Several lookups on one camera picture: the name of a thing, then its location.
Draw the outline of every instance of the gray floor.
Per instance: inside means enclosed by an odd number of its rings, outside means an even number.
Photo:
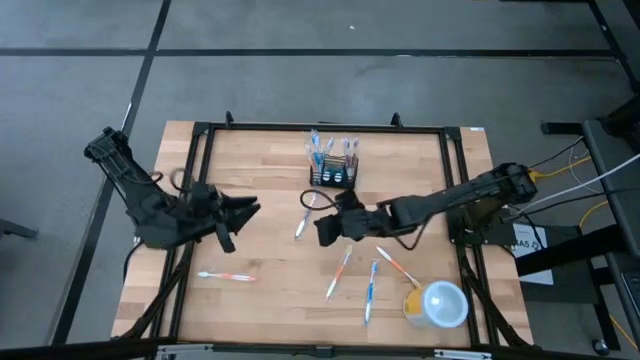
[[[160,0],[0,2],[0,47],[145,48]],[[640,31],[619,0],[600,1],[640,74]],[[584,4],[497,1],[174,1],[160,48],[606,48]],[[0,347],[46,343],[101,185],[82,157],[105,126],[119,127],[141,57],[0,57],[0,217],[38,227],[35,242],[0,242]],[[628,99],[615,62],[574,60],[181,57],[156,58],[133,126],[136,159],[151,169],[167,120],[483,126],[495,163],[532,163],[570,143],[544,137],[540,121],[578,122]],[[564,166],[566,157],[543,170]],[[592,165],[577,175],[595,174]],[[552,193],[574,180],[540,184]],[[590,199],[537,222],[577,224]],[[586,225],[612,222],[607,209]],[[113,198],[70,341],[104,340],[121,291],[132,226]],[[604,288],[614,316],[624,314]],[[590,307],[528,303],[537,344],[590,354],[599,336]],[[620,337],[624,357],[640,358]],[[218,355],[240,358],[242,355]]]

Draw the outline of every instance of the blue toothbrush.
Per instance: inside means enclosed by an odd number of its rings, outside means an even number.
[[[367,289],[367,307],[364,311],[364,326],[369,325],[369,319],[371,318],[371,308],[373,306],[373,290],[374,290],[374,282],[373,278],[378,273],[378,262],[380,260],[373,260],[373,264],[371,264],[371,277],[369,278],[369,288]]]

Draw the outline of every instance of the white cable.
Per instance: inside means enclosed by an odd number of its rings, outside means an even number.
[[[604,174],[602,174],[602,175],[600,175],[600,176],[598,176],[598,177],[595,177],[595,178],[593,178],[593,179],[591,179],[591,180],[587,181],[587,182],[586,182],[586,183],[584,183],[584,184],[580,184],[580,185],[578,185],[578,186],[574,186],[574,187],[572,187],[571,189],[563,190],[563,191],[560,191],[559,193],[556,193],[556,194],[553,194],[553,195],[549,195],[549,196],[547,196],[547,197],[545,197],[545,198],[543,198],[543,199],[540,199],[540,200],[538,200],[538,201],[534,201],[534,202],[532,202],[531,204],[529,204],[529,205],[527,205],[527,206],[523,207],[522,209],[520,209],[520,211],[518,211],[518,212],[516,213],[516,215],[520,215],[520,214],[522,214],[524,211],[526,211],[527,209],[531,208],[532,206],[535,206],[535,205],[541,204],[541,203],[543,203],[543,202],[549,201],[549,200],[551,200],[551,199],[553,199],[553,198],[556,198],[556,197],[558,197],[558,196],[561,196],[561,195],[564,195],[564,194],[570,193],[570,192],[572,192],[572,191],[574,191],[574,190],[578,190],[578,189],[583,188],[583,187],[585,187],[585,186],[587,186],[587,185],[589,185],[589,184],[593,184],[594,182],[596,182],[596,181],[598,181],[598,180],[600,180],[600,179],[604,179],[604,178],[606,178],[607,176],[609,176],[609,175],[611,175],[611,174],[613,174],[613,173],[617,172],[618,170],[622,169],[623,167],[625,167],[625,166],[627,166],[627,165],[631,164],[633,161],[637,160],[638,158],[640,158],[640,154],[637,154],[636,156],[632,157],[631,159],[629,159],[629,160],[627,160],[627,161],[623,162],[622,164],[620,164],[620,165],[616,166],[615,168],[613,168],[613,169],[611,169],[611,170],[607,171],[606,173],[604,173]]]
[[[573,172],[573,162],[572,160],[574,159],[573,157],[573,149],[575,148],[571,148],[571,152],[569,153],[569,171],[571,172],[571,176],[573,176],[574,180],[578,182],[578,184],[582,185],[582,181],[580,181],[580,179],[578,179],[578,177],[576,176],[576,173]],[[585,189],[591,191],[592,193],[599,193],[599,191],[597,190],[593,190],[592,188],[588,187],[585,185],[584,187]]]

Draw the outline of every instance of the cable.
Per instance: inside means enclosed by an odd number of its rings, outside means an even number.
[[[580,219],[580,225],[578,225],[581,229],[582,229],[582,225],[584,225],[584,223],[587,221],[587,218],[589,217],[589,215],[591,215],[592,212],[594,212],[597,208],[607,205],[609,202],[607,200],[594,205],[591,207],[591,209],[587,210],[586,213],[584,213],[584,215],[582,215],[582,219]]]
[[[549,174],[543,174],[543,173],[540,173],[540,172],[533,172],[533,174],[534,174],[534,176],[535,176],[536,178],[548,178],[548,177],[556,176],[556,175],[560,174],[560,173],[561,173],[561,172],[563,172],[563,171],[567,171],[567,170],[571,169],[571,167],[573,167],[573,166],[580,165],[580,164],[582,164],[582,163],[584,163],[584,162],[587,162],[587,161],[589,161],[589,160],[591,160],[591,156],[586,157],[586,158],[584,158],[584,159],[580,159],[579,161],[577,161],[577,162],[576,162],[576,163],[574,163],[574,164],[571,164],[571,165],[569,165],[569,166],[565,166],[565,167],[563,167],[563,168],[561,168],[561,169],[558,169],[558,170],[556,170],[556,171],[550,172]]]
[[[320,196],[322,196],[323,198],[327,199],[327,201],[329,202],[329,205],[327,206],[322,206],[322,207],[313,207],[313,206],[309,206],[304,202],[304,196],[307,194],[311,194],[311,193],[315,193],[318,194]],[[331,209],[332,207],[338,209],[338,211],[340,210],[338,208],[338,204],[336,204],[335,201],[333,201],[333,199],[331,199],[331,197],[325,193],[323,193],[320,190],[316,190],[316,189],[308,189],[302,192],[302,194],[300,194],[300,204],[302,204],[302,206],[307,209],[307,210],[312,210],[312,211],[322,211],[322,210],[327,210],[327,209]]]
[[[617,193],[622,193],[622,192],[630,192],[630,191],[640,191],[640,188],[618,189],[618,190],[611,190],[611,191],[603,191],[603,192],[599,192],[597,194],[589,194],[589,195],[585,195],[585,196],[580,196],[580,197],[573,198],[573,199],[567,199],[567,200],[559,201],[559,202],[557,202],[555,204],[551,204],[551,205],[545,206],[545,207],[543,207],[541,209],[538,209],[538,210],[530,211],[530,212],[528,212],[526,214],[527,215],[537,214],[539,212],[551,209],[551,208],[556,207],[558,205],[563,205],[563,204],[574,202],[574,201],[578,201],[578,200],[589,199],[589,198],[600,196],[600,195],[612,195],[612,194],[617,194]],[[516,215],[513,215],[513,216],[506,217],[504,220],[505,221],[515,221],[515,220],[517,220],[517,219],[519,219],[519,218],[521,218],[523,216],[524,215],[522,215],[522,214],[516,214]]]
[[[546,248],[546,246],[542,244],[542,239],[540,239],[540,234],[538,234],[538,231],[536,230],[536,224],[533,223],[533,221],[531,220],[528,214],[524,213],[522,214],[522,216],[524,216],[524,218],[527,219],[527,221],[529,222],[529,225],[531,226],[531,230],[533,230],[533,236],[535,236],[536,241],[540,245],[540,248],[541,249]]]
[[[571,145],[567,146],[566,148],[564,148],[564,149],[560,150],[560,152],[556,153],[556,154],[555,154],[555,155],[553,155],[552,157],[547,158],[547,159],[545,159],[545,160],[542,160],[542,161],[540,161],[539,163],[536,163],[536,164],[534,164],[534,165],[531,165],[531,166],[529,166],[529,168],[530,168],[530,169],[532,169],[532,168],[534,168],[534,167],[540,166],[540,165],[542,165],[542,164],[544,164],[544,163],[546,163],[546,162],[548,162],[548,161],[551,161],[551,160],[553,160],[553,159],[557,158],[558,156],[560,156],[560,155],[564,154],[564,152],[565,152],[565,151],[567,151],[567,150],[571,149],[572,147],[574,147],[574,146],[578,145],[578,143],[579,143],[582,139],[584,139],[584,136],[580,136],[576,141],[574,141],[574,142],[573,142],[573,144],[571,144]]]
[[[531,203],[531,204],[525,206],[524,208],[522,208],[522,210],[518,211],[517,214],[518,215],[521,214],[522,212],[524,212],[525,210],[531,208],[532,206],[535,206],[535,205],[538,205],[540,203],[549,201],[549,200],[551,200],[553,198],[556,198],[558,196],[570,193],[570,192],[572,192],[574,190],[578,190],[578,189],[583,188],[583,187],[585,187],[585,186],[587,186],[589,184],[592,184],[592,183],[594,183],[594,182],[596,182],[596,181],[598,181],[600,179],[603,179],[603,178],[605,178],[605,177],[617,172],[618,170],[622,169],[623,167],[629,165],[630,163],[632,163],[633,161],[637,160],[638,158],[640,158],[640,154],[637,154],[636,156],[632,157],[631,159],[623,162],[622,164],[620,164],[620,165],[616,166],[615,168],[607,171],[606,173],[587,181],[586,183],[583,183],[583,184],[578,185],[578,186],[574,186],[574,187],[572,187],[570,189],[567,189],[567,190],[560,191],[559,193],[556,193],[556,194],[553,194],[553,195],[549,195],[549,196],[547,196],[545,198],[542,198],[542,199],[540,199],[538,201],[534,201],[533,203]]]
[[[179,172],[184,174],[185,169],[184,168],[173,169],[173,171],[171,171],[171,174],[169,174],[169,182],[171,183],[171,186],[173,186],[174,189],[181,191],[183,193],[188,193],[190,190],[185,190],[182,187],[178,186],[178,184],[176,183],[176,175]]]
[[[582,225],[584,225],[585,221],[589,218],[589,215],[591,215],[591,213],[593,213],[597,208],[599,208],[601,206],[604,206],[604,205],[606,205],[608,203],[609,203],[608,201],[603,201],[603,202],[601,202],[599,204],[596,204],[596,205],[592,206],[589,210],[587,210],[587,212],[584,213],[584,215],[582,215],[582,219],[580,219],[580,228],[582,229]],[[613,323],[613,325],[616,328],[618,328],[618,331],[620,331],[620,333],[625,337],[625,339],[627,339],[629,344],[631,344],[631,346],[633,346],[633,348],[636,349],[636,351],[638,351],[638,345],[636,345],[636,342],[633,341],[631,336],[629,336],[629,334],[627,334],[627,332],[624,331],[624,329],[618,323],[616,318],[614,318],[613,315],[611,315],[611,314],[609,314],[609,318],[611,319],[611,322]]]
[[[131,256],[133,255],[134,252],[136,252],[136,250],[138,250],[140,246],[142,246],[142,240],[138,241],[138,243],[135,244],[133,248],[131,248],[131,250],[129,250],[127,257],[124,259],[124,268],[122,269],[123,282],[127,280],[127,271],[129,271],[129,260],[131,260]]]
[[[633,341],[631,336],[629,336],[629,334],[627,334],[627,332],[624,331],[622,326],[620,326],[620,324],[618,324],[618,322],[616,321],[616,318],[614,318],[613,315],[611,315],[611,314],[609,314],[609,318],[611,319],[611,322],[613,323],[613,325],[615,325],[615,327],[617,327],[618,330],[622,333],[622,335],[627,339],[629,344],[631,344],[631,346],[633,346],[633,348],[636,349],[636,351],[638,351],[638,345],[636,345],[636,342]]]
[[[582,181],[580,181],[580,179],[578,179],[578,177],[576,176],[576,173],[575,173],[575,172],[573,172],[573,167],[574,167],[574,166],[576,166],[577,164],[580,164],[581,162],[583,162],[583,161],[585,161],[585,160],[591,159],[591,156],[589,156],[588,158],[584,158],[584,159],[582,159],[582,160],[578,161],[578,162],[577,162],[577,163],[575,163],[575,164],[572,164],[572,163],[571,163],[571,161],[573,160],[573,150],[574,150],[574,149],[575,149],[575,148],[571,148],[571,152],[569,153],[569,171],[571,172],[571,176],[573,176],[573,179],[574,179],[575,181],[577,181],[577,182],[578,182],[578,184],[582,185]],[[594,189],[592,189],[592,188],[590,188],[590,187],[588,187],[588,186],[586,186],[586,185],[585,185],[585,187],[584,187],[584,188],[585,188],[585,189],[587,189],[587,190],[589,190],[589,191],[591,191],[592,193],[597,193],[597,192],[598,192],[598,190],[594,190]]]
[[[151,184],[157,184],[158,182],[160,182],[160,180],[162,180],[162,178],[164,178],[164,174],[161,173],[160,171],[152,171],[149,173],[149,177],[152,177],[153,175],[158,175],[157,178],[151,178],[151,180],[138,180],[138,179],[134,179],[129,175],[122,175],[123,178],[129,180],[130,182],[134,183],[134,184],[139,184],[139,185],[151,185]]]

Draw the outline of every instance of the white cup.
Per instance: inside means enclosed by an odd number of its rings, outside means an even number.
[[[405,317],[417,327],[454,328],[467,318],[469,303],[455,284],[436,281],[421,293],[420,289],[409,293],[403,311]]]

